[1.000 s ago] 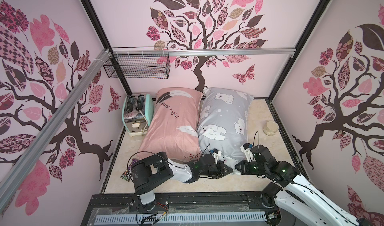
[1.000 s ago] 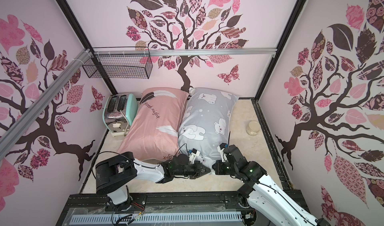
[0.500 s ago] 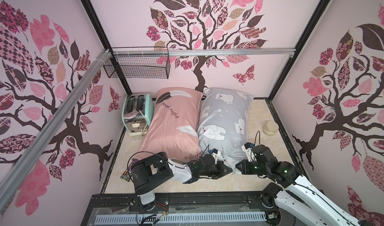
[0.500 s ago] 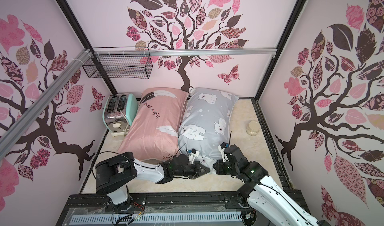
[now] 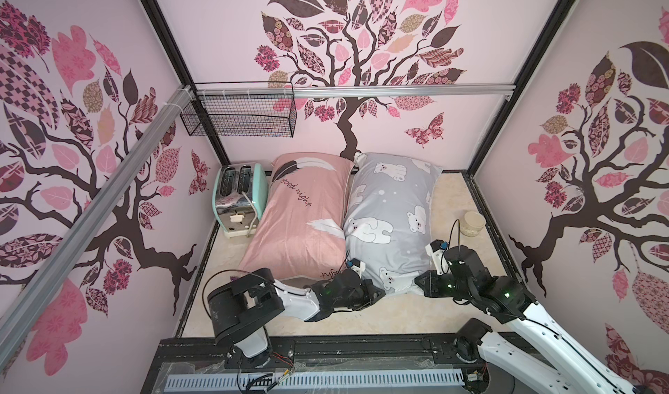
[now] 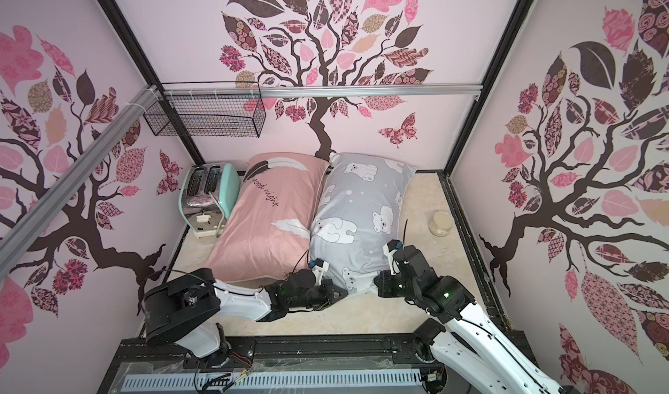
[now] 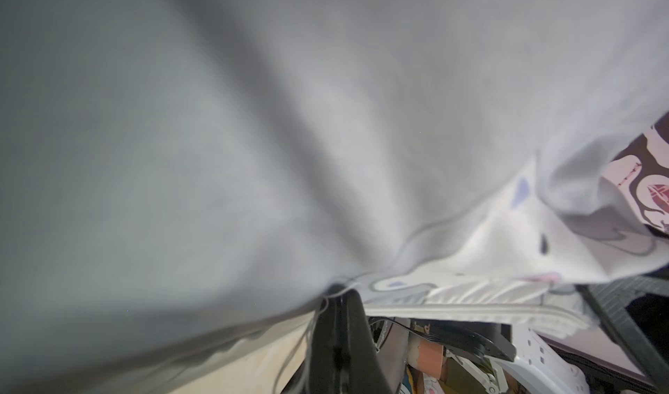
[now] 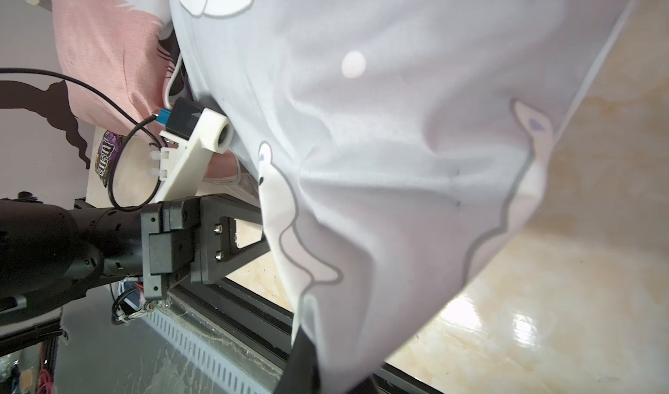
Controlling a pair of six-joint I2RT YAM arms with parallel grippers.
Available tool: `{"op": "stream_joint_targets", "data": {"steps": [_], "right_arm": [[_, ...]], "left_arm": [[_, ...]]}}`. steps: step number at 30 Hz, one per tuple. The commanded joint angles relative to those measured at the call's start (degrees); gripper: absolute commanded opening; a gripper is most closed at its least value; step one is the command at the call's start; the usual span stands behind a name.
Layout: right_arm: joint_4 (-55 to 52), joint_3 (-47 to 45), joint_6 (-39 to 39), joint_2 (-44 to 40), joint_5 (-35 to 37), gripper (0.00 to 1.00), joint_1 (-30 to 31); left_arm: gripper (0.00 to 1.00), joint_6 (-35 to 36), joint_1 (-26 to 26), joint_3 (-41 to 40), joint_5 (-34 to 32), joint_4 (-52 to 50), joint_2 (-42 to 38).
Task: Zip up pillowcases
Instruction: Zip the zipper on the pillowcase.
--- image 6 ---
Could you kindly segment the grey polar bear pillow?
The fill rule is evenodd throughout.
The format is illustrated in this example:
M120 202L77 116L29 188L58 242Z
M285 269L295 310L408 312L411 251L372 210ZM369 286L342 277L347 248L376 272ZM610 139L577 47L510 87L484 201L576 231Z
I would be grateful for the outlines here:
M402 203L416 168L358 153L331 153L315 219L309 259L350 296L370 292L390 268L383 247L399 237Z

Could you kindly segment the pink feather pillow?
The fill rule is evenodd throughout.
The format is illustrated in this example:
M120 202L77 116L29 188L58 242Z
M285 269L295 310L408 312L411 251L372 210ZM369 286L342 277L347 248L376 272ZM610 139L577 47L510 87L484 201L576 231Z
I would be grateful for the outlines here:
M239 198L203 266L222 282L282 279L306 268L310 227L329 162L261 153L248 163Z

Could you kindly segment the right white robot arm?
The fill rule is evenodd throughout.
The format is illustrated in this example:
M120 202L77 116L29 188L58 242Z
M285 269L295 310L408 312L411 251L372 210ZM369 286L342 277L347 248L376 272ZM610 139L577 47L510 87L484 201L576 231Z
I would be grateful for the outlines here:
M416 356L436 361L481 393L573 393L533 364L491 321L475 296L450 275L437 275L413 245L383 246L389 268L378 295L399 297L429 317L413 332Z

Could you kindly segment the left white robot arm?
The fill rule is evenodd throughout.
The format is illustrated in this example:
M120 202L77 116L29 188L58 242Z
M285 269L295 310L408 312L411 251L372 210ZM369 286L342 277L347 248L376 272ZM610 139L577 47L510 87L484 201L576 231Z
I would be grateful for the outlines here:
M259 289L221 282L210 268L182 272L144 294L146 344L177 344L195 357L210 357L226 350L224 331L213 317L273 322L291 313L325 310L347 296L346 289L310 268Z

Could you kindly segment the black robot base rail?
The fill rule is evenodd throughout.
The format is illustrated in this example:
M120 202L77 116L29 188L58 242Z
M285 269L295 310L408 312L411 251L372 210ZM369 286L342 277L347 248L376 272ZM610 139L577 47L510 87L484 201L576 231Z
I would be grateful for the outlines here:
M140 338L125 339L98 391L113 393L128 375L411 369L420 371L424 393L479 392L456 371L419 359L410 333L229 336L226 348L226 357L206 360L177 345L149 347Z

